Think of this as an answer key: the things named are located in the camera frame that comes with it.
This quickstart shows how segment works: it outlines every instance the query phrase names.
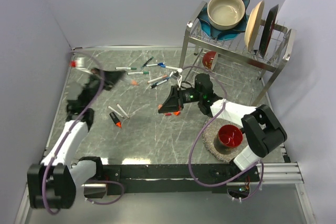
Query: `red object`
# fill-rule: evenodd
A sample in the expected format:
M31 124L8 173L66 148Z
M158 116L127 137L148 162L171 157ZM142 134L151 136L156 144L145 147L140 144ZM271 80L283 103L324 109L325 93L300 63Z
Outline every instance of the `red object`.
M235 148L242 143L243 134L238 127L227 124L219 129L218 138L224 146Z
M206 67L207 69L211 69L215 55L216 55L215 51L207 52L202 59L203 66Z

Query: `black plate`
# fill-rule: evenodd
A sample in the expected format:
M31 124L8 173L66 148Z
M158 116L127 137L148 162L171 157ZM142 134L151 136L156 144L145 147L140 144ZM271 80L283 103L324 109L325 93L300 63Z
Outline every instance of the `black plate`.
M272 32L275 25L275 20L277 18L279 5L272 7L267 15L267 19L264 26L264 31L262 31L260 45L259 45L259 53L262 57L265 57L265 53L267 51L267 47L269 41L271 40Z

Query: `round coaster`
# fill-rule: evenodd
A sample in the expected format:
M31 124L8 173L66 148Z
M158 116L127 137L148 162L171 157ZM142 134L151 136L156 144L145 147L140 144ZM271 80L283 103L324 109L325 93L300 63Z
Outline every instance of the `round coaster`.
M211 118L205 120L204 124L206 124ZM242 143L232 149L227 149L226 154L219 153L214 146L214 139L219 131L219 129L226 124L232 124L238 128L241 128L239 125L230 122L224 119L215 119L203 132L202 140L204 143L205 148L218 160L223 161L224 163L229 163L231 159L235 158L246 146L247 140L245 134L243 134L243 141Z

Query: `black and orange marker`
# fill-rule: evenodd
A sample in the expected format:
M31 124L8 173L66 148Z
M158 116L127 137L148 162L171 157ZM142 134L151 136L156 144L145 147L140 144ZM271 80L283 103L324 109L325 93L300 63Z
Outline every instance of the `black and orange marker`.
M110 113L110 117L111 117L112 121L114 122L114 124L116 126L118 126L119 128L121 128L121 122L114 112Z

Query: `cork mat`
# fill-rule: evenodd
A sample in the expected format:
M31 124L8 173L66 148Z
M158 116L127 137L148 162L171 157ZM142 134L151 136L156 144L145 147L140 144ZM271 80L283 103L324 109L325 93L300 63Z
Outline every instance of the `cork mat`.
M206 124L211 118L205 120L204 124ZM230 122L224 119L215 119L203 132L202 140L205 148L218 160L223 161L224 163L229 163L233 158L235 158L246 146L247 140L246 135L243 134L242 143L234 149L228 149L227 154L219 153L214 146L214 139L216 137L219 129L226 124L232 124L238 128L241 128L239 125ZM281 149L278 147L269 153L265 158L262 159L265 163L284 163L284 159L282 157Z

